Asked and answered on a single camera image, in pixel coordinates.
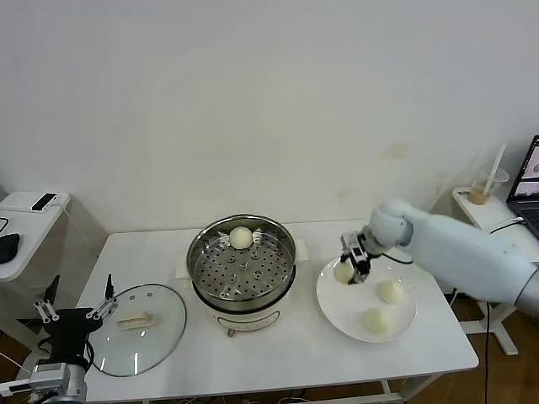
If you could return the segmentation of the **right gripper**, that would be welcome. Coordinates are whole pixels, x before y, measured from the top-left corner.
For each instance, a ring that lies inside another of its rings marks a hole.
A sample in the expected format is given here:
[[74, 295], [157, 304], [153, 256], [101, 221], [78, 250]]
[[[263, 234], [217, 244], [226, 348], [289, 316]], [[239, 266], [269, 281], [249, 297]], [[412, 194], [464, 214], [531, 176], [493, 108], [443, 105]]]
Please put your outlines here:
[[[370, 275], [371, 260], [375, 258], [375, 254], [368, 250], [370, 244], [366, 236], [360, 233], [357, 237], [358, 253], [356, 254], [356, 262], [360, 269], [353, 268], [353, 274], [349, 280], [349, 285], [362, 284]], [[352, 263], [352, 251], [350, 248], [344, 248], [339, 261], [341, 263]]]

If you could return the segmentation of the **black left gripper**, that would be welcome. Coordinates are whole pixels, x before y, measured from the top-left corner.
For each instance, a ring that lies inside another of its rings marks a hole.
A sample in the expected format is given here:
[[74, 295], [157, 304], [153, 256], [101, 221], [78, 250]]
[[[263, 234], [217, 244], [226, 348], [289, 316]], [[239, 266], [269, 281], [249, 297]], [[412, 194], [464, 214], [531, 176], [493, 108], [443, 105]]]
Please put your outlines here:
[[104, 299], [93, 309], [62, 309], [57, 313], [53, 307], [60, 276], [57, 275], [46, 288], [42, 298], [36, 300], [34, 308], [45, 324], [49, 334], [47, 341], [51, 345], [50, 357], [45, 364], [74, 364], [91, 366], [94, 351], [88, 338], [99, 330], [103, 321], [117, 308], [115, 287], [112, 274], [108, 274]]

